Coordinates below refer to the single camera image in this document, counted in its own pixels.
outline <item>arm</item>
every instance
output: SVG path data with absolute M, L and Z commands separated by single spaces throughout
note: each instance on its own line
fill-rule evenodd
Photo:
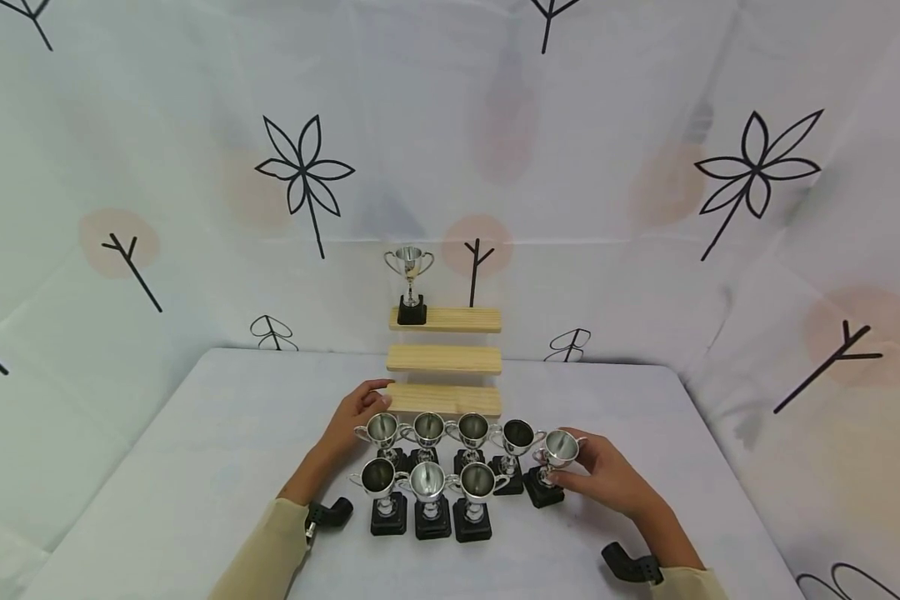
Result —
M 606 437 L 570 427 L 563 429 L 575 438 L 587 437 L 577 461 L 590 474 L 554 472 L 550 480 L 633 521 L 663 572 L 663 583 L 652 586 L 653 599 L 727 600 L 713 571 L 703 566 L 677 514 L 620 450 Z
M 357 446 L 357 425 L 387 410 L 389 398 L 376 392 L 391 379 L 364 381 L 345 397 L 319 442 L 267 506 L 260 523 L 210 592 L 209 600 L 283 600 L 307 551 L 307 505 Z

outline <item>human hand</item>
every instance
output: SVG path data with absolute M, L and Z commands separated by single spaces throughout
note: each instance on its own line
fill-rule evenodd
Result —
M 314 449 L 325 454 L 332 465 L 347 458 L 359 443 L 359 438 L 353 435 L 353 429 L 357 425 L 366 425 L 370 417 L 386 411 L 391 403 L 391 398 L 376 390 L 392 383 L 392 379 L 368 379 L 347 394 L 330 417 L 330 423 Z
M 571 427 L 560 429 L 575 438 L 587 438 L 587 443 L 581 446 L 577 455 L 577 462 L 590 474 L 577 475 L 557 470 L 548 475 L 550 481 L 634 520 L 644 513 L 657 510 L 661 505 L 666 506 L 663 498 L 606 437 Z

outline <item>wooden shelf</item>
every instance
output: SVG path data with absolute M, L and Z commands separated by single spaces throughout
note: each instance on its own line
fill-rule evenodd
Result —
M 498 347 L 394 345 L 387 355 L 394 372 L 499 375 L 503 368 Z
M 401 326 L 398 310 L 391 309 L 393 331 L 445 331 L 445 333 L 500 333 L 502 320 L 496 308 L 427 306 L 427 322 L 422 326 Z
M 496 418 L 502 411 L 500 392 L 495 387 L 392 383 L 387 386 L 387 393 L 393 398 L 389 410 L 398 413 L 480 413 Z

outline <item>trophy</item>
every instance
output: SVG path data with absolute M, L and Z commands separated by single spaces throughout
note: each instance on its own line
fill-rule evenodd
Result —
M 540 463 L 540 467 L 531 468 L 523 476 L 533 506 L 541 509 L 563 501 L 563 487 L 550 482 L 547 476 L 574 462 L 584 443 L 587 443 L 586 437 L 575 438 L 562 429 L 553 429 L 544 438 L 543 447 L 533 450 L 533 460 Z
M 396 267 L 388 260 L 393 257 Z M 423 259 L 430 257 L 430 264 L 423 266 Z M 427 322 L 427 305 L 423 303 L 423 295 L 413 296 L 413 279 L 424 274 L 433 266 L 432 252 L 421 251 L 419 247 L 399 247 L 396 252 L 385 252 L 384 262 L 401 278 L 407 279 L 407 295 L 400 296 L 400 308 L 396 313 L 396 322 L 401 326 L 422 326 Z
M 402 536 L 407 531 L 407 497 L 394 492 L 398 473 L 393 462 L 375 458 L 363 466 L 360 473 L 350 473 L 350 481 L 373 498 L 373 514 L 370 516 L 370 534 L 374 536 Z
M 437 459 L 437 444 L 446 434 L 446 423 L 443 417 L 436 412 L 420 412 L 413 419 L 413 425 L 400 425 L 400 437 L 419 444 L 419 448 L 410 453 L 410 466 L 416 467 L 419 463 L 439 463 Z
M 396 482 L 417 497 L 417 503 L 413 505 L 413 529 L 417 531 L 417 539 L 450 537 L 450 503 L 443 495 L 445 482 L 443 468 L 436 462 L 420 462 L 410 476 Z
M 354 435 L 364 442 L 370 442 L 377 447 L 377 457 L 386 458 L 393 463 L 393 468 L 406 472 L 411 469 L 410 457 L 403 452 L 403 448 L 395 448 L 393 444 L 398 440 L 400 422 L 390 412 L 377 412 L 370 417 L 367 425 L 357 425 L 353 429 Z
M 490 460 L 490 468 L 497 475 L 507 475 L 507 485 L 494 492 L 496 495 L 518 495 L 523 493 L 523 478 L 520 473 L 519 457 L 527 453 L 534 443 L 543 440 L 545 431 L 533 433 L 533 428 L 519 418 L 512 418 L 502 427 L 495 427 L 490 432 L 490 442 L 504 449 L 505 454 L 494 456 Z
M 452 505 L 452 526 L 457 542 L 479 542 L 493 535 L 487 500 L 507 485 L 507 475 L 494 475 L 483 462 L 470 462 L 460 475 L 448 475 L 447 487 L 462 494 Z
M 487 461 L 480 447 L 487 441 L 490 432 L 500 429 L 500 425 L 490 425 L 480 412 L 468 412 L 460 417 L 460 421 L 448 421 L 446 425 L 447 435 L 463 444 L 463 449 L 457 450 L 457 455 L 452 457 L 454 474 L 460 474 L 469 463 Z

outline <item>white table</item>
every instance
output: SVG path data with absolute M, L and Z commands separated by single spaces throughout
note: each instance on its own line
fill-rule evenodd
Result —
M 25 600 L 205 598 L 340 398 L 363 379 L 386 376 L 379 355 L 211 350 Z M 730 598 L 803 598 L 668 368 L 506 361 L 498 386 L 504 419 L 610 437 L 672 504 Z M 457 448 L 442 442 L 443 465 Z M 528 457 L 523 465 L 531 466 Z M 290 598 L 646 597 L 644 586 L 616 581 L 600 557 L 614 541 L 632 556 L 646 554 L 638 532 L 576 494 L 543 510 L 526 493 L 494 498 L 493 538 L 468 544 L 419 542 L 412 511 L 406 535 L 370 536 L 369 499 L 343 476 L 324 503 L 338 495 L 351 499 L 353 517 L 341 531 L 318 534 Z

